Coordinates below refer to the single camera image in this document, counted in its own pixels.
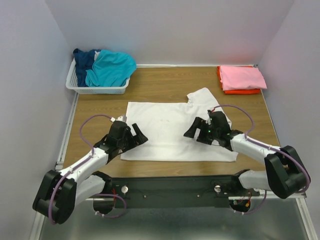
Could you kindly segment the white t shirt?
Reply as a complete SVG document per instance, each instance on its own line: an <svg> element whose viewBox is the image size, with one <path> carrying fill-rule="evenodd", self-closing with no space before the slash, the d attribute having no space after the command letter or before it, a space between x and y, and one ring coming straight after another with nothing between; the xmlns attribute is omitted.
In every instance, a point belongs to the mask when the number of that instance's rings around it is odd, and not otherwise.
<svg viewBox="0 0 320 240"><path fill-rule="evenodd" d="M206 87L187 95L187 102L129 102L126 123L137 124L147 142L121 154L125 161L235 162L238 154L217 144L207 145L184 137L196 117L207 119L207 111L218 101Z"/></svg>

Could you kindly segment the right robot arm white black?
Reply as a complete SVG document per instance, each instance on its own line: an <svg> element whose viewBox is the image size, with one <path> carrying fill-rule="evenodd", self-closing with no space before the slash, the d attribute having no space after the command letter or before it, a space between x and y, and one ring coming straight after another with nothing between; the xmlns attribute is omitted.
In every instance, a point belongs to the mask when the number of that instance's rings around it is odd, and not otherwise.
<svg viewBox="0 0 320 240"><path fill-rule="evenodd" d="M220 147L264 164L264 171L245 170L230 183L230 191L236 196L243 195L248 189L259 189L286 199L305 191L311 183L295 148L268 145L242 131L231 129L226 115L221 111L208 111L208 119L196 117L184 137L195 138L206 145L216 141Z"/></svg>

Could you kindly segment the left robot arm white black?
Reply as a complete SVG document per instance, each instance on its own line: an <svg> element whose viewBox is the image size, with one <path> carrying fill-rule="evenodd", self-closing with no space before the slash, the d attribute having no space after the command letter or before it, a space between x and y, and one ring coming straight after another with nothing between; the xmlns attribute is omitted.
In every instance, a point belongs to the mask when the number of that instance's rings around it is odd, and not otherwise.
<svg viewBox="0 0 320 240"><path fill-rule="evenodd" d="M65 169L50 170L44 175L33 210L53 224L63 224L75 206L90 197L110 198L113 204L117 199L122 200L115 194L112 178L99 168L147 141L136 123L129 126L124 121L114 121L109 132L84 157Z"/></svg>

